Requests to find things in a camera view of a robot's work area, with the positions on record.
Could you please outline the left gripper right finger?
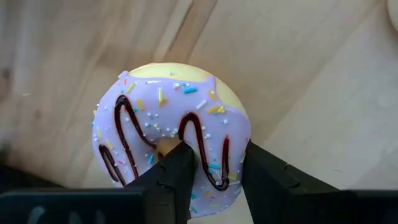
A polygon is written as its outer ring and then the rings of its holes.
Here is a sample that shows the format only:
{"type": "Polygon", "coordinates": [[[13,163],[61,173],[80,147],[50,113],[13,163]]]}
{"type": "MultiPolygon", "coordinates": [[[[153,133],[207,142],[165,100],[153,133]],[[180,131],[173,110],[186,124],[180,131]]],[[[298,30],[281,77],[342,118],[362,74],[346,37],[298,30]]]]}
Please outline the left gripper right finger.
{"type": "Polygon", "coordinates": [[[339,224],[354,193],[338,190],[248,142],[243,189],[254,224],[339,224]]]}

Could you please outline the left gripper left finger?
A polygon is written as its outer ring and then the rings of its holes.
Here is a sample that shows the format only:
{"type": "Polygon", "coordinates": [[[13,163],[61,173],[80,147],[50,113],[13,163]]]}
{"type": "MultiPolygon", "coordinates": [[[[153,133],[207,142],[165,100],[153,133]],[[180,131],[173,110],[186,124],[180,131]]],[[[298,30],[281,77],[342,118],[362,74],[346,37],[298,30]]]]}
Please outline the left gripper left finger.
{"type": "Polygon", "coordinates": [[[137,195],[129,211],[132,224],[187,224],[197,169],[194,150],[176,145],[156,165],[126,188],[137,195]]]}

